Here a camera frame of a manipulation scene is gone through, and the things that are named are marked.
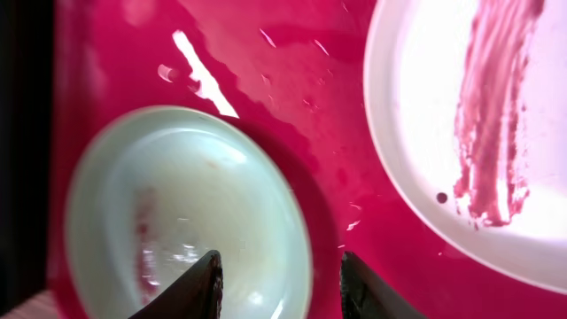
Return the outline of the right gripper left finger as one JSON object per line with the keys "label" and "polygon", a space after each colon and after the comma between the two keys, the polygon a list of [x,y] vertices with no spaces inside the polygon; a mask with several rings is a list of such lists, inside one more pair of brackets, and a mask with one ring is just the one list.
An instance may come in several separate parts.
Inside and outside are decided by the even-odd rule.
{"label": "right gripper left finger", "polygon": [[129,319],[219,319],[222,294],[221,254],[211,250]]}

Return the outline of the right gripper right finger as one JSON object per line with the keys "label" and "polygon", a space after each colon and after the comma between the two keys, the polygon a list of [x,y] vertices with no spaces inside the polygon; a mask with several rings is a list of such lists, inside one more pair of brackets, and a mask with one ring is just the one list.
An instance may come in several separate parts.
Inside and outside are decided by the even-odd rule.
{"label": "right gripper right finger", "polygon": [[355,253],[343,253],[339,274],[344,319],[425,319]]}

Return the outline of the light blue plate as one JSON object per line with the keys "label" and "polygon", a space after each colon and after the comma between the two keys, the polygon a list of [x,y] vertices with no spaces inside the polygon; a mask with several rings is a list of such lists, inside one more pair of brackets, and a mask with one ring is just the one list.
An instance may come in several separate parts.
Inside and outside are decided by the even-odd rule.
{"label": "light blue plate", "polygon": [[240,130],[159,106],[90,144],[66,202],[66,257],[90,318],[127,318],[205,253],[221,254],[224,318],[303,318],[307,227],[289,184]]}

